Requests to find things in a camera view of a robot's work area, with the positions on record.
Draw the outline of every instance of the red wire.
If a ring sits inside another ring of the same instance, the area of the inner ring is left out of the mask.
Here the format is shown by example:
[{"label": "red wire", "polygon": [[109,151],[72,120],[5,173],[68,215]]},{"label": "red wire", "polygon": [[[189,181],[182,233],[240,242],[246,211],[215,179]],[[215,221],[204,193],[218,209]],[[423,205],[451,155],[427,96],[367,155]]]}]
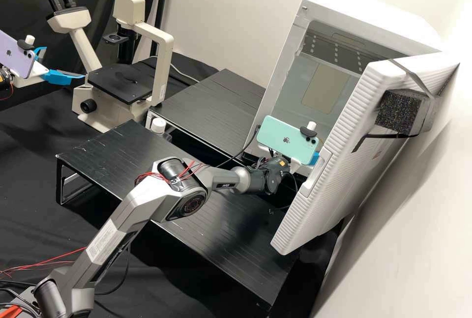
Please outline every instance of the red wire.
[{"label": "red wire", "polygon": [[0,101],[2,100],[7,100],[8,98],[10,98],[12,95],[13,95],[13,84],[10,84],[10,95],[8,97],[5,97],[5,98],[0,98]]},{"label": "red wire", "polygon": [[50,261],[53,261],[53,260],[56,260],[56,259],[63,258],[63,257],[66,257],[68,255],[71,255],[71,254],[74,254],[74,253],[77,253],[77,252],[81,252],[85,248],[86,247],[82,247],[82,248],[73,250],[72,252],[64,253],[64,254],[61,254],[60,256],[53,257],[53,258],[50,258],[50,259],[47,259],[47,260],[43,260],[43,261],[37,262],[35,264],[14,266],[14,267],[11,267],[11,268],[0,271],[0,274],[4,274],[5,272],[8,272],[8,271],[14,271],[15,269],[25,269],[25,268],[30,268],[30,267],[33,267],[33,266],[41,266],[44,263],[47,263],[47,262],[50,262]]},{"label": "red wire", "polygon": [[10,272],[12,272],[12,271],[22,271],[22,270],[33,270],[34,268],[36,268],[38,266],[56,265],[56,264],[70,264],[70,263],[73,263],[73,262],[74,262],[73,260],[58,260],[58,261],[52,261],[52,262],[43,263],[43,264],[28,265],[28,266],[26,266],[24,268],[20,268],[20,269],[12,269]]},{"label": "red wire", "polygon": [[190,167],[192,167],[194,163],[195,163],[195,161],[190,162],[190,164],[187,166],[187,168],[185,168],[185,169],[182,171],[182,173],[180,173],[180,174],[178,175],[178,177],[180,178],[180,177],[183,176],[185,173],[187,173],[188,170],[190,169]]},{"label": "red wire", "polygon": [[[190,164],[187,166],[187,168],[185,168],[177,177],[181,177],[186,172],[188,172],[188,170],[193,166],[194,163],[195,163],[195,161],[190,162]],[[154,178],[157,178],[157,179],[160,179],[160,180],[164,180],[166,183],[170,183],[170,181],[168,179],[166,179],[161,173],[146,172],[146,173],[140,174],[139,176],[136,177],[136,179],[134,180],[134,185],[135,186],[138,185],[138,183],[141,180],[143,180],[144,178],[146,178],[148,175],[153,176]]]}]

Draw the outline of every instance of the robotic arm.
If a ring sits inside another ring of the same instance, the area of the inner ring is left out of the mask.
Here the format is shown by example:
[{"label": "robotic arm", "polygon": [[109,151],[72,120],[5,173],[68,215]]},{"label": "robotic arm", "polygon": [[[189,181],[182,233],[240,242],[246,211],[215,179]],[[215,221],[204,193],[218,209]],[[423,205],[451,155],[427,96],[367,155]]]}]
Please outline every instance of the robotic arm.
[{"label": "robotic arm", "polygon": [[230,171],[202,166],[193,172],[194,167],[188,165],[191,160],[177,158],[154,162],[152,175],[147,173],[129,192],[72,266],[54,269],[22,297],[37,302],[43,318],[88,317],[95,286],[149,220],[190,216],[203,206],[212,190],[273,194],[290,170],[289,162],[278,156],[258,168]]}]

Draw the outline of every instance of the black platform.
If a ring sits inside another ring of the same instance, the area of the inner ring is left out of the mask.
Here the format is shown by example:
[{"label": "black platform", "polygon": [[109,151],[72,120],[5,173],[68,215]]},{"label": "black platform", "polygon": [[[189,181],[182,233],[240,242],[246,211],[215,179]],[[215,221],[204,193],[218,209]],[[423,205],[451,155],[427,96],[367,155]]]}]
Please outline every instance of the black platform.
[{"label": "black platform", "polygon": [[[189,157],[163,138],[133,121],[58,155],[58,198],[61,202],[63,166],[122,200],[137,175],[153,161]],[[297,258],[297,251],[278,254],[270,240],[283,213],[269,214],[269,205],[256,196],[213,192],[194,215],[157,225],[256,294],[269,308]]]},{"label": "black platform", "polygon": [[130,105],[151,95],[155,66],[155,58],[148,58],[132,65],[112,64],[91,71],[88,74],[88,82]]},{"label": "black platform", "polygon": [[265,89],[224,69],[151,107],[151,113],[225,155],[246,141]]}]

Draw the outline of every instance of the grey panel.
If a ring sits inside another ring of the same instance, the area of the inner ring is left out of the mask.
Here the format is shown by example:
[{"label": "grey panel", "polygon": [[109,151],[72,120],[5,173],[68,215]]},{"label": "grey panel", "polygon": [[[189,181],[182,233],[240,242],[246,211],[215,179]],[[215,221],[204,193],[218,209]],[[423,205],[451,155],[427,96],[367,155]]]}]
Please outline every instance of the grey panel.
[{"label": "grey panel", "polygon": [[263,87],[225,69],[152,110],[223,153],[234,155],[244,146],[264,92]]},{"label": "grey panel", "polygon": [[[58,155],[58,159],[119,199],[152,162],[191,156],[133,121]],[[157,224],[272,305],[298,252],[279,255],[270,240],[283,213],[269,215],[256,196],[213,192],[194,215]]]}]

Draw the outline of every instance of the label sticker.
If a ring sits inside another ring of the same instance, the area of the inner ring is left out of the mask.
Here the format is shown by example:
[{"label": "label sticker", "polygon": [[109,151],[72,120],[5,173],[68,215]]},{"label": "label sticker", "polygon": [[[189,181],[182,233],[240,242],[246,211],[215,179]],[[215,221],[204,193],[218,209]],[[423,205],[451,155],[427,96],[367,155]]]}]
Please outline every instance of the label sticker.
[{"label": "label sticker", "polygon": [[109,219],[88,245],[86,252],[94,264],[102,265],[126,234],[118,231]]},{"label": "label sticker", "polygon": [[166,95],[166,86],[162,86],[161,91],[159,93],[159,99],[164,99],[165,95]]}]

